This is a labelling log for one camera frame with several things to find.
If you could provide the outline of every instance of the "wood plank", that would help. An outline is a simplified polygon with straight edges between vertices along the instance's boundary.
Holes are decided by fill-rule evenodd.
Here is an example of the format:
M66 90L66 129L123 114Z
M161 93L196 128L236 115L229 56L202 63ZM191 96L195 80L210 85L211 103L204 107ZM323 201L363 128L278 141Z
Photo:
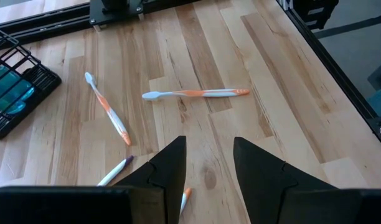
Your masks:
M143 45L145 47L146 61L144 62L148 68L149 79L159 78L164 76L162 66L159 40L157 37L158 23L153 20L151 16L146 15L145 22L143 23Z
M107 124L106 120L97 119L84 122L81 126L77 185L96 185L109 173L105 170L105 163L112 162L105 159L106 136L97 131Z
M52 101L45 101L34 112L34 128L31 133L23 183L49 185L54 183L57 173L57 157L63 128L65 102L60 100L59 91L51 94Z
M19 124L19 128L13 130L7 137L0 169L0 183L24 176L32 126L33 114L30 114Z
M263 18L254 13L245 16L243 21L320 163L339 158L331 134L326 129L327 121L321 118L324 116L322 111L314 103L314 98Z
M325 69L297 28L288 25L291 23L289 18L280 8L276 7L276 3L269 0L253 0L253 2L260 15L269 25L283 52L292 61L294 67L298 69L298 74L308 87L315 103L321 109L322 103L326 104L330 111L327 113L323 109L324 116L319 118L322 119L321 122L326 124L324 127L330 136L314 131L309 132L310 136L317 139L316 142L325 144L325 141L331 141L335 147L335 149L321 150L322 156L331 159L350 157L371 187L381 187L381 143L377 137L372 134L367 125L364 125L365 121L361 115ZM314 96L316 95L313 92L314 89L320 94L320 98ZM305 121L304 124L308 129L314 128L314 123Z
M156 127L153 119L153 107L144 100L141 100L142 94L149 92L148 69L145 64L146 49L143 45L142 28L136 24L129 24L120 30L118 40L122 49L126 49L127 57L124 54L114 61L113 67L122 64L123 70L116 74L118 78L122 77L123 90L118 92L114 89L110 92L113 95L123 95L123 101L118 102L124 109L121 119L128 125L130 133L143 133L142 136L132 135L131 140L135 147L132 147L134 155L150 154L158 152L158 142L156 136ZM117 79L109 78L105 73L109 83L116 82Z
M176 8L176 12L200 88L202 90L224 89L225 87L222 83L217 65L215 64L193 5L187 4L179 6ZM228 98L207 98L206 101L212 113L232 108Z
M230 0L215 0L215 3L219 9L227 9L233 6Z
M170 91L174 86L179 88L179 84L168 77L157 78L149 83L152 91ZM188 114L181 98L168 98L149 103L153 106L159 148L162 149L178 135L183 135L182 124L187 120Z
M195 2L194 5L225 87L253 89L242 53L234 43L218 7L212 1ZM253 130L245 138L263 138L271 134L266 119L261 117L261 108L254 96L230 98L230 101L236 115L243 118L237 120L237 125Z
M81 100L81 83L84 71L83 57L77 57L69 60L69 72L75 75L70 75L68 82L76 85L69 85L67 95ZM78 173L78 150L80 146L80 130L81 125L81 107L77 101L66 101L65 119L63 122L62 138L59 139L60 155L57 167L56 184L59 185L75 185L77 184Z
M168 55L171 55L173 72L163 78L158 79L159 83L154 83L156 87L165 85L197 86L198 81L192 71L192 62L186 52L186 42L182 35L180 23L176 12L172 9L160 12L161 29L167 43ZM184 213L181 221L184 223L213 223L213 222L237 222L246 220L245 211L240 205L240 197L233 185L233 180L228 177L228 168L225 160L221 156L221 148L217 147L207 115L210 113L204 99L182 98L166 99L164 107L159 107L159 114L164 114L167 119L174 119L168 123L169 127L178 130L180 134L187 136L187 179L186 186L194 188L193 200L187 205L188 211ZM172 132L162 133L170 138Z
M329 183L338 188L368 188L362 174L349 157L322 164Z
M238 206L242 206L240 212L243 218L241 223L249 223L250 220L247 215L245 203L243 201L242 192L240 191L239 183L237 182L235 163L233 160L233 139L236 136L243 136L242 134L247 130L242 129L236 125L236 121L232 118L235 115L233 109L221 111L219 113L210 114L209 122L212 127L214 141L220 149L220 156L225 160L227 165L226 173L231 178L231 187L236 189Z
M289 105L280 93L278 85L265 64L263 56L256 47L252 47L252 38L246 35L247 29L242 24L241 19L226 14L229 10L223 11L229 32L238 49L244 52L242 55L248 56L243 61L248 62L248 70L251 71L249 74L254 84L253 94L267 116L268 123L274 132L273 135L284 152L284 158L297 168L325 180L326 177L320 168L319 161L308 144L296 118L290 112ZM300 157L297 155L304 155L308 159L301 159L303 160L301 162Z

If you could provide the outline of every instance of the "white toothbrush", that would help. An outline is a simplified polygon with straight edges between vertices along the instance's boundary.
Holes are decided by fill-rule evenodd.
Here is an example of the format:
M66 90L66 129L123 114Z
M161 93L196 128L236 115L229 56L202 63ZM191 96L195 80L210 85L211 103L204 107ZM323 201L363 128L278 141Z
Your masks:
M96 94L96 97L98 98L99 102L101 103L103 108L108 113L108 116L109 116L111 122L115 126L115 128L118 131L118 133L120 134L120 136L124 139L124 142L130 146L131 145L131 139L129 138L128 132L127 132L126 128L124 127L123 122L121 122L120 118L117 116L115 111L113 109L111 109L108 101L105 99L105 97L103 97L101 95L101 93L96 88L95 77L93 75L91 75L90 73L86 72L85 73L85 80L87 81L87 83L89 83L92 86L92 89Z
M127 159L121 161L115 168L113 168L108 175L106 175L97 186L106 186L113 178L115 178L130 162L134 159L134 156L129 156Z
M201 96L201 97L226 97L226 96L241 96L249 94L249 90L224 89L224 90L182 90L171 92L151 91L144 93L144 100L156 100L164 96Z

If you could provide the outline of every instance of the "wooden table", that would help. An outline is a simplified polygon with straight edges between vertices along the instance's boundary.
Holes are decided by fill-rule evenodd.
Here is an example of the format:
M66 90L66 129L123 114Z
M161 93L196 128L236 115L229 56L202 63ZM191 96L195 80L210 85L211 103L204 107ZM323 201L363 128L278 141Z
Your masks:
M0 9L0 22L81 2L25 2ZM185 135L186 187L194 193L181 223L249 222L235 136L336 187L381 187L381 143L274 0L203 0L27 48L63 83L0 141L0 186L95 185L137 156L122 178ZM133 146L115 131L86 71ZM151 90L214 88L252 92L141 99Z

